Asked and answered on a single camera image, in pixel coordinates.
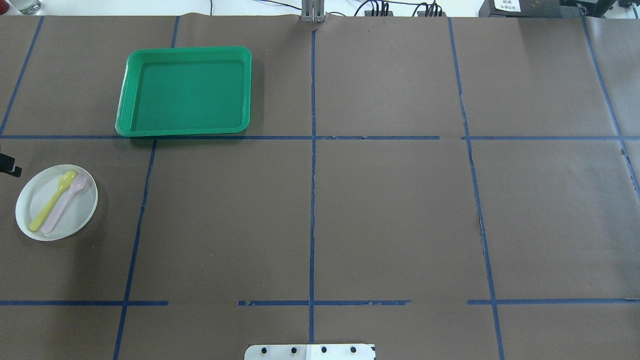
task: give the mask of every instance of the plastic spoon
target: plastic spoon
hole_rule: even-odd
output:
[[[62,195],[62,198],[60,199],[60,205],[58,205],[58,207],[53,209],[49,217],[47,217],[47,221],[44,222],[44,225],[42,226],[43,234],[45,235],[51,234],[51,231],[53,231],[53,228],[56,227],[56,224],[60,219],[60,215],[62,215],[62,212],[67,207],[67,204],[69,203],[71,198],[75,194],[79,193],[80,190],[84,189],[88,179],[89,177],[84,172],[81,172],[76,176],[73,182],[71,182],[71,185],[69,186],[69,191],[67,191],[64,195]]]
[[[33,221],[31,222],[31,225],[29,225],[30,231],[38,231],[40,226],[42,226],[44,219],[47,218],[47,215],[49,214],[53,206],[56,204],[56,201],[58,201],[58,198],[60,197],[60,195],[63,192],[65,192],[65,190],[68,189],[69,186],[71,186],[71,182],[73,182],[73,180],[76,178],[76,175],[77,175],[77,172],[75,171],[67,171],[65,172],[64,175],[60,177],[60,180],[58,180],[58,191],[56,191],[56,193],[53,194],[53,196],[51,197],[51,200],[49,200],[49,202],[44,206],[44,208],[42,208],[38,216],[35,217],[35,219],[33,219]]]

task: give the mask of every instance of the round plate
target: round plate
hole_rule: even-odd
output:
[[[70,170],[77,173],[86,173],[89,177],[86,186],[71,199],[50,235],[47,236],[40,230],[30,231],[29,224],[58,189],[60,177]],[[40,241],[53,241],[66,238],[82,229],[93,216],[97,206],[98,189],[91,174],[75,165],[56,165],[43,170],[24,186],[15,205],[15,219],[18,221],[20,230],[30,238]]]

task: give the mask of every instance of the green tray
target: green tray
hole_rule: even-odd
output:
[[[251,52],[241,46],[137,50],[127,59],[122,136],[238,133],[249,125]]]

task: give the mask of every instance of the yellow spoon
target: yellow spoon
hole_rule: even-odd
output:
[[[38,214],[38,216],[35,219],[33,219],[33,221],[31,222],[31,225],[29,225],[29,230],[38,231],[40,226],[42,226],[42,223],[44,222],[44,220],[49,215],[49,212],[51,211],[53,206],[56,204],[56,201],[58,201],[58,198],[60,197],[60,195],[63,192],[65,192],[69,188],[69,186],[71,186],[71,183],[76,178],[76,175],[77,173],[72,170],[72,171],[65,172],[65,174],[60,177],[60,180],[58,180],[58,191],[56,191],[56,193],[53,194],[53,196],[51,197],[51,200],[49,200],[49,202],[44,206],[44,208],[42,208],[42,211]]]

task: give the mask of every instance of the sticker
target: sticker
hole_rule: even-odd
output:
[[[493,4],[503,12],[520,12],[520,0],[493,0]]]

